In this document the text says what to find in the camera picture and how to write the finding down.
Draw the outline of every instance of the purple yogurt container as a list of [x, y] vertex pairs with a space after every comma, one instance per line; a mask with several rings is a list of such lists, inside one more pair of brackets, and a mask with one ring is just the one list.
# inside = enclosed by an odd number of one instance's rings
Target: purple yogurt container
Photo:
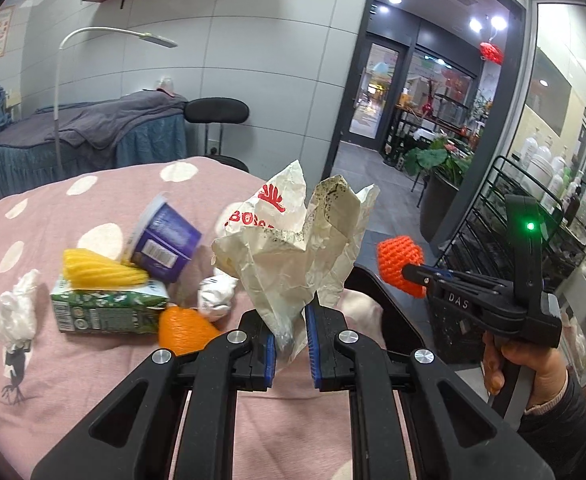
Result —
[[192, 258], [201, 237], [202, 233], [158, 195], [140, 216], [122, 259], [162, 282], [174, 283]]

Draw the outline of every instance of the gray plant pot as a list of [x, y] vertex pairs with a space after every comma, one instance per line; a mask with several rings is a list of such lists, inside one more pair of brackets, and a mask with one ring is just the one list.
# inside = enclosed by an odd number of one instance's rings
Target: gray plant pot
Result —
[[457, 187], [445, 181], [439, 173], [431, 171], [420, 206], [420, 233], [427, 242], [430, 242], [438, 231], [457, 191]]

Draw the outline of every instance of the hand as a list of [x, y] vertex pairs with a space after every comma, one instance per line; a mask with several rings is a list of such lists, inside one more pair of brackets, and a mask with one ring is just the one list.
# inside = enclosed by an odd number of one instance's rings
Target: hand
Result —
[[533, 369], [535, 382], [527, 409], [553, 400], [560, 393], [566, 381], [566, 362], [557, 348], [544, 348], [523, 341], [508, 341], [497, 350], [492, 334], [485, 332], [484, 344], [484, 386], [491, 395], [497, 395], [504, 386], [502, 356], [516, 365]]

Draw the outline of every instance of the floor lamp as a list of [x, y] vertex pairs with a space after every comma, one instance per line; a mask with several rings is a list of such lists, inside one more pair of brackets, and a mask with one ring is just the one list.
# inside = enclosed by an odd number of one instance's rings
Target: floor lamp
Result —
[[57, 157], [57, 169], [59, 171], [60, 180], [64, 178], [64, 171], [62, 170], [62, 154], [60, 151], [59, 141], [59, 79], [62, 72], [62, 51], [66, 42], [72, 38], [75, 34], [80, 32], [88, 32], [90, 30], [104, 30], [105, 32], [121, 32], [122, 34], [130, 34], [131, 36], [137, 36], [140, 40], [148, 41], [149, 43], [158, 44], [167, 48], [173, 48], [177, 46], [174, 41], [168, 40], [161, 36], [156, 36], [150, 32], [135, 32], [134, 30], [126, 30], [125, 28], [113, 28], [113, 27], [83, 27], [78, 28], [66, 36], [62, 43], [59, 44], [57, 49], [57, 69], [55, 71], [55, 95], [53, 100], [53, 122], [54, 122], [54, 135], [55, 135], [55, 156]]

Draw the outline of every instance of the barcode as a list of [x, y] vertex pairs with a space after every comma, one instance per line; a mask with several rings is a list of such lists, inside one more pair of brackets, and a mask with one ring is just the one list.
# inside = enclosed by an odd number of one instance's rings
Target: barcode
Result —
[[90, 325], [92, 326], [93, 330], [100, 329], [100, 314], [97, 313], [96, 308], [92, 308], [90, 310]]
[[160, 244], [147, 240], [142, 248], [142, 254], [146, 254], [149, 258], [152, 258], [156, 262], [160, 262], [164, 267], [172, 269], [177, 260], [177, 255], [171, 253], [169, 250], [164, 249]]
[[73, 318], [71, 317], [71, 311], [68, 308], [68, 303], [65, 301], [54, 301], [53, 310], [59, 329], [65, 330], [67, 332], [75, 332], [75, 326], [73, 325]]

